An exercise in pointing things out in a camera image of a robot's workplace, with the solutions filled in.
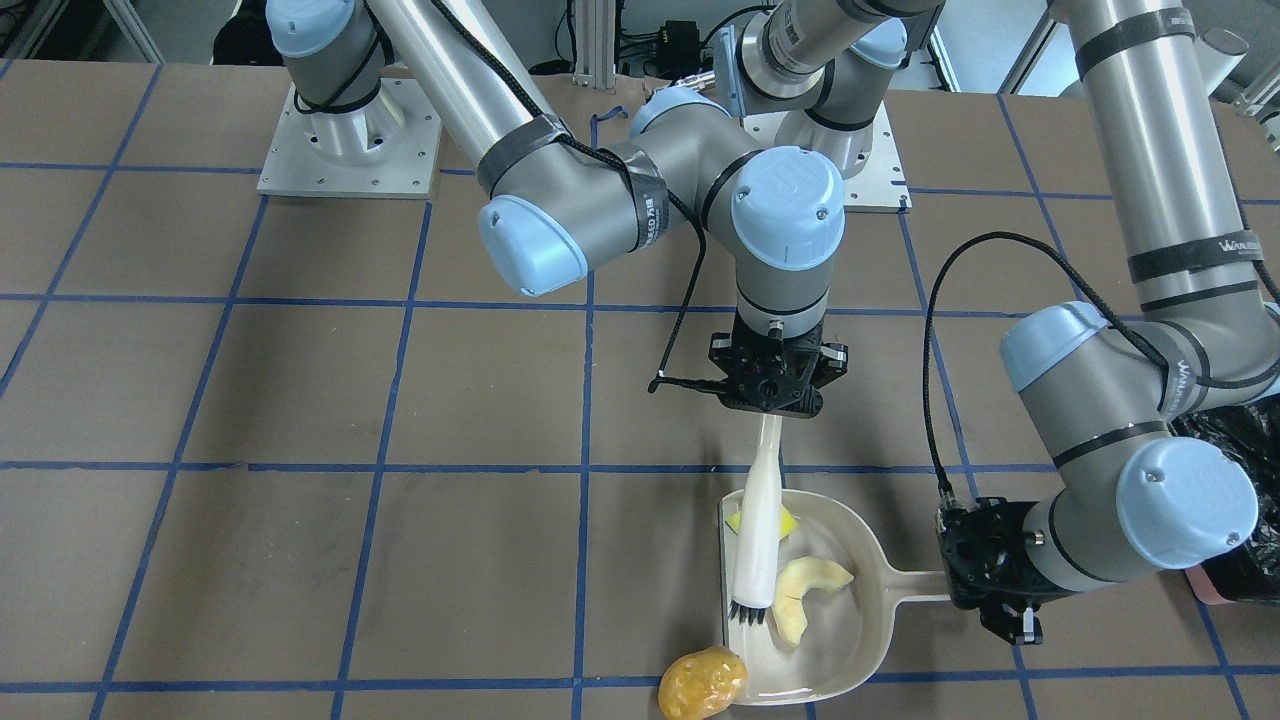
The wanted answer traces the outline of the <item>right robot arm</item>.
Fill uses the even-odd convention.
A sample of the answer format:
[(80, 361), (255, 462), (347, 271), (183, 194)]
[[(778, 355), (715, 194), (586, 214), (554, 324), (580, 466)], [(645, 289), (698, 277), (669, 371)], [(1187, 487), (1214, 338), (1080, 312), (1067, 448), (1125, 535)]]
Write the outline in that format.
[(543, 296), (689, 223), (735, 261), (736, 314), (712, 337), (716, 380), (658, 370), (654, 386), (726, 407), (812, 418), (849, 368), (826, 343), (845, 181), (823, 154), (764, 147), (726, 109), (669, 86), (634, 113), (626, 140), (581, 143), (550, 109), (480, 1), (269, 1), (271, 42), (298, 106), (351, 114), (403, 61), (488, 193), (477, 231), (515, 291)]

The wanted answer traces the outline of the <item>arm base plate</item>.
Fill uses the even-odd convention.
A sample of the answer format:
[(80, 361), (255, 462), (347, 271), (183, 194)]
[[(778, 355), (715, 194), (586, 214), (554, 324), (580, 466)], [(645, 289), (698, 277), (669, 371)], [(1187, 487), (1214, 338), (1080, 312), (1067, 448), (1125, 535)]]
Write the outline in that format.
[(440, 117), (411, 79), (383, 79), (369, 105), (346, 114), (302, 114), (288, 94), (257, 191), (425, 200), (431, 195), (440, 136)]
[(844, 177), (846, 211), (905, 213), (913, 206), (884, 105), (855, 131), (831, 129), (800, 110), (750, 115), (741, 124), (765, 146), (795, 145), (826, 155)]

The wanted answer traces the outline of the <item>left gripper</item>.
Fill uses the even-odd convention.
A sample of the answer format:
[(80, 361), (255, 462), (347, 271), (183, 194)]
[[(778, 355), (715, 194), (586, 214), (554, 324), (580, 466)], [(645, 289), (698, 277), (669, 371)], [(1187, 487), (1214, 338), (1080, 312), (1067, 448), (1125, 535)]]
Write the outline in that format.
[(1051, 580), (1032, 562), (1036, 534), (1024, 529), (1036, 505), (977, 498), (972, 507), (942, 498), (937, 538), (948, 593), (961, 610), (978, 610), (980, 624), (1002, 641), (1042, 641), (1037, 612), (1051, 601)]

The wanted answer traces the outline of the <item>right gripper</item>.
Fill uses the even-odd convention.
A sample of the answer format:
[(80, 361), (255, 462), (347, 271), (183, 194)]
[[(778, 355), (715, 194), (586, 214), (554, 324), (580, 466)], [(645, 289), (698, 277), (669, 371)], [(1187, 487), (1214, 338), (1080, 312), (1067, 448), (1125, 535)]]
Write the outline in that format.
[(748, 413), (810, 419), (823, 409), (820, 388), (849, 369), (849, 347), (822, 341), (823, 324), (785, 338), (764, 334), (744, 319), (731, 332), (714, 333), (709, 359), (724, 373), (713, 391), (722, 405)]

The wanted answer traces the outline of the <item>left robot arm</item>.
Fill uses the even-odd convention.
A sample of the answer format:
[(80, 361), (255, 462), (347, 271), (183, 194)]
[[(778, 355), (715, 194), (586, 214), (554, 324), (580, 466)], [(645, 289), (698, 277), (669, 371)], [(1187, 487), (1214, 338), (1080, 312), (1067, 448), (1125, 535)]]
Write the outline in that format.
[(1277, 392), (1277, 305), (1247, 227), (1179, 1), (1051, 1), (1069, 28), (1142, 319), (1092, 291), (1019, 322), (1000, 351), (1062, 489), (977, 498), (940, 478), (950, 594), (1011, 644), (1052, 600), (1193, 568), (1254, 532), (1249, 477), (1169, 425)]

